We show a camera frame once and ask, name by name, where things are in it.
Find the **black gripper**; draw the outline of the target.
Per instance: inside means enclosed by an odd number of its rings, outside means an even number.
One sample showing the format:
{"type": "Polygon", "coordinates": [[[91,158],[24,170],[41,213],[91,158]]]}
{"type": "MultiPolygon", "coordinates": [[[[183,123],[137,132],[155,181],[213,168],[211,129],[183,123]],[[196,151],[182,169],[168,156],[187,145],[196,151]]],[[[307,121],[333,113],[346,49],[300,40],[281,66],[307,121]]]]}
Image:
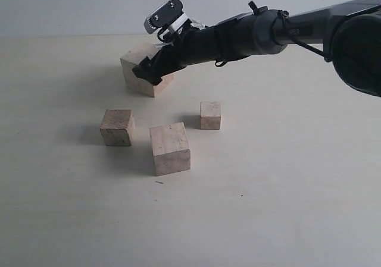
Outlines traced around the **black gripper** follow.
{"type": "MultiPolygon", "coordinates": [[[[160,49],[157,55],[157,72],[173,73],[189,65],[222,60],[221,45],[213,26],[202,30],[187,29],[171,45],[160,49]]],[[[151,85],[159,85],[163,80],[153,70],[150,59],[143,59],[132,71],[137,78],[151,85]]]]}

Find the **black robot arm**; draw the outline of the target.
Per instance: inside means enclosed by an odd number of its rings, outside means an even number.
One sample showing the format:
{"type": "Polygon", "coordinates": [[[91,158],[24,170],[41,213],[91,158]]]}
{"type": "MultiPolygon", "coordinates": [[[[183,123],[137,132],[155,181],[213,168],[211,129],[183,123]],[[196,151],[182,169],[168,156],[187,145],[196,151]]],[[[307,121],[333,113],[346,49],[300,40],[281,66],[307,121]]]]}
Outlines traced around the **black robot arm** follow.
{"type": "Polygon", "coordinates": [[[159,50],[138,61],[134,75],[156,86],[189,65],[212,61],[222,67],[295,44],[332,63],[350,88],[380,96],[380,0],[352,0],[297,15],[253,2],[249,7],[250,12],[207,26],[188,17],[180,0],[163,3],[143,24],[156,34],[159,50]]]}

